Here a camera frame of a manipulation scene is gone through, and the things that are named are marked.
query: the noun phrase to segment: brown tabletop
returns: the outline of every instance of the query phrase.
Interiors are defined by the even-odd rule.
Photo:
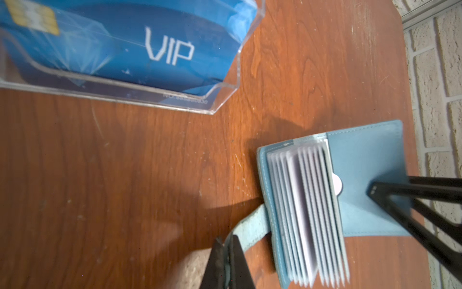
[[[400,119],[418,174],[392,1],[266,8],[214,116],[0,90],[0,287],[172,287],[178,264],[263,202],[255,152],[274,142]],[[430,287],[411,237],[346,245],[348,288]],[[246,258],[257,288],[279,287],[270,235]]]

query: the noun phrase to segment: wooden surface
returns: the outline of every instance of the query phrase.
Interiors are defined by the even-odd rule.
[[[401,119],[418,174],[390,0],[268,0],[242,64],[214,116],[0,90],[0,287],[172,287],[263,202],[255,152],[277,141]],[[257,288],[279,287],[270,242],[246,253]],[[348,288],[430,287],[412,238],[346,245]]]

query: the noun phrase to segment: card chip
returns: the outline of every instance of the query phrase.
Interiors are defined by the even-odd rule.
[[[28,0],[5,0],[14,23],[34,30],[59,35],[55,12]]]

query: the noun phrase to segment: blue wallet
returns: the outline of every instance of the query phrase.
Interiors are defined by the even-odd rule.
[[[284,234],[281,234],[282,228],[277,217],[267,155],[282,148],[296,148],[319,140],[326,144],[330,154],[326,162],[331,162],[328,165],[331,165],[333,174],[342,182],[341,193],[334,202],[338,202],[343,236],[408,235],[404,228],[366,195],[373,181],[408,183],[401,121],[310,135],[258,148],[257,164],[264,204],[242,220],[230,235],[238,235],[245,251],[271,231],[275,267],[284,289],[291,282],[287,272],[290,265],[283,255]],[[402,207],[410,207],[406,200],[398,201]]]

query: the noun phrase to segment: light blue leather cover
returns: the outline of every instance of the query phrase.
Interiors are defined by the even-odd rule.
[[[382,211],[366,195],[374,180],[406,183],[406,164],[401,121],[390,121],[327,133],[333,171],[343,182],[339,196],[344,236],[408,235],[407,231]],[[269,179],[267,153],[303,143],[306,138],[288,140],[258,148],[257,164],[263,198],[272,233],[274,262],[282,288],[288,288],[282,255],[279,224]]]

